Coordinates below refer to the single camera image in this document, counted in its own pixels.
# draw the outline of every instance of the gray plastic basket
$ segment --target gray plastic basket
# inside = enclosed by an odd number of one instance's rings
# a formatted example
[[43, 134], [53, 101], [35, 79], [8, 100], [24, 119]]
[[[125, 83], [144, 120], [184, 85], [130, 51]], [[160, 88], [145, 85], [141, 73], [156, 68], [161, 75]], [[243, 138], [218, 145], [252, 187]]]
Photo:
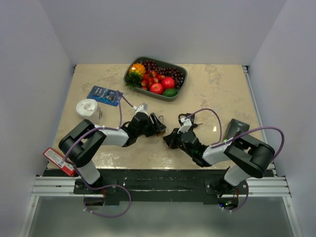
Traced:
[[158, 94], [152, 93], [152, 92], [150, 92], [150, 91], [143, 90], [143, 89], [141, 89], [140, 87], [136, 87], [136, 88], [135, 88], [135, 91], [137, 91], [137, 92], [139, 92], [139, 93], [142, 93], [142, 94], [145, 94], [145, 95], [148, 95], [148, 96], [151, 96], [151, 97], [154, 97], [154, 98], [156, 98], [156, 99], [160, 99], [160, 100], [164, 100], [164, 101], [168, 101], [168, 102], [175, 100], [175, 99], [178, 97], [178, 95], [180, 94], [180, 92], [182, 91], [182, 88], [184, 87], [184, 85], [185, 85], [185, 83], [186, 83], [187, 75], [188, 75], [187, 70], [185, 70], [183, 67], [177, 66], [177, 65], [175, 65], [175, 64], [163, 62], [163, 61], [161, 61], [161, 60], [154, 59], [154, 58], [139, 57], [139, 58], [135, 59], [134, 62], [132, 62], [131, 65], [128, 67], [128, 69], [127, 69], [127, 71], [126, 71], [126, 73], [125, 73], [125, 75], [124, 75], [124, 83], [126, 82], [125, 79], [126, 79], [126, 76], [127, 76], [127, 73], [128, 73], [129, 68], [130, 68], [134, 63], [139, 63], [140, 61], [147, 61], [147, 60], [154, 60], [154, 61], [157, 63], [158, 67], [160, 67], [160, 68], [174, 68], [174, 67], [175, 67], [179, 72], [183, 73], [183, 75], [184, 75], [184, 76], [183, 76], [183, 79], [184, 79], [184, 80], [183, 80], [183, 84], [182, 84], [182, 86], [181, 86], [179, 89], [177, 89], [178, 94], [176, 94], [175, 96], [172, 96], [172, 97], [167, 97], [167, 96], [163, 96], [163, 95], [158, 95]]

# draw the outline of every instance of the white wall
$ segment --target white wall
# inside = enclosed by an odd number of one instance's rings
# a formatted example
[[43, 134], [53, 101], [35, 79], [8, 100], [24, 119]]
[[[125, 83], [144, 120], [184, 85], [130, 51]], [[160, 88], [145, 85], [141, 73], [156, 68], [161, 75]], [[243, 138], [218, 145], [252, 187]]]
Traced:
[[[316, 1], [288, 0], [250, 65], [264, 125], [285, 133], [276, 159], [306, 237], [316, 233]], [[279, 144], [279, 136], [268, 133]]]
[[249, 65], [285, 0], [40, 0], [75, 63]]
[[17, 236], [72, 68], [38, 0], [0, 7], [0, 236]]

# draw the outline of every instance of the red apple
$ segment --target red apple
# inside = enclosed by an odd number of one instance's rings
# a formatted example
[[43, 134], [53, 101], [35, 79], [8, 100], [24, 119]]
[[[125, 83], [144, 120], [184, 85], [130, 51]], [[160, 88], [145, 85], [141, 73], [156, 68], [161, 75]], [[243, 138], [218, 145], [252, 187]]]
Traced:
[[162, 81], [162, 79], [164, 79], [164, 78], [165, 78], [165, 76], [164, 76], [164, 75], [159, 74], [159, 75], [157, 75], [157, 78], [158, 78], [158, 80], [159, 80], [159, 81]]
[[153, 78], [148, 78], [148, 82], [149, 82], [149, 85], [152, 85], [154, 83], [154, 79]]
[[143, 80], [148, 80], [149, 74], [144, 74], [143, 75]]
[[150, 78], [155, 78], [158, 75], [158, 73], [155, 72], [154, 70], [148, 70], [147, 73], [149, 74]]
[[156, 94], [161, 95], [163, 93], [163, 86], [160, 83], [154, 83], [150, 87], [150, 91], [152, 93], [156, 93]]
[[148, 85], [148, 81], [147, 80], [142, 80], [142, 82], [140, 84], [142, 86], [147, 86]]
[[167, 78], [162, 79], [161, 84], [165, 90], [174, 88], [174, 86], [175, 86], [174, 79], [171, 77], [167, 77]]

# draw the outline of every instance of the table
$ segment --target table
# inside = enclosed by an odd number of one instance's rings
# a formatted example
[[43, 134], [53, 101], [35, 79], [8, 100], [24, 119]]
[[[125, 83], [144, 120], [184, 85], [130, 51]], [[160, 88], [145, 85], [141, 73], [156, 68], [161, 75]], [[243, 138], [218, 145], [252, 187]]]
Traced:
[[[127, 89], [123, 76], [128, 64], [78, 64], [69, 89], [66, 104], [60, 119], [53, 148], [58, 149], [59, 141], [82, 119], [76, 113], [76, 104], [85, 99], [94, 85], [119, 90], [133, 105], [148, 104], [148, 112], [163, 115], [167, 126], [166, 135], [179, 127], [178, 115], [193, 113], [201, 108], [215, 110], [222, 122], [223, 133], [232, 118], [259, 126], [247, 82], [241, 65], [180, 64], [188, 71], [188, 78], [181, 94], [173, 102], [161, 101]], [[117, 127], [119, 108], [99, 103], [103, 120], [99, 125]], [[123, 122], [130, 121], [135, 114], [122, 100]], [[196, 123], [203, 125], [195, 128], [195, 133], [203, 144], [211, 144], [219, 138], [219, 126], [215, 115], [210, 111], [196, 114]], [[261, 133], [254, 137], [261, 139]], [[162, 137], [141, 136], [130, 147], [101, 146], [93, 157], [97, 168], [117, 169], [201, 169], [183, 151], [170, 150]], [[218, 163], [210, 169], [226, 169], [232, 161]], [[47, 168], [58, 168], [49, 163]]]

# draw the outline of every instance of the blue package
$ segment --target blue package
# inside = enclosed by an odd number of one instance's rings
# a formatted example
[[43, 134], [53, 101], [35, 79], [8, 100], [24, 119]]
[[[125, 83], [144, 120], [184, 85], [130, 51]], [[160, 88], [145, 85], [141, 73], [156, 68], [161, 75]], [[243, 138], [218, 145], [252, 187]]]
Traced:
[[[119, 93], [119, 99], [121, 99], [123, 93]], [[100, 86], [94, 86], [87, 96], [87, 99], [94, 99], [98, 102], [117, 106], [119, 104], [117, 98], [117, 92]]]

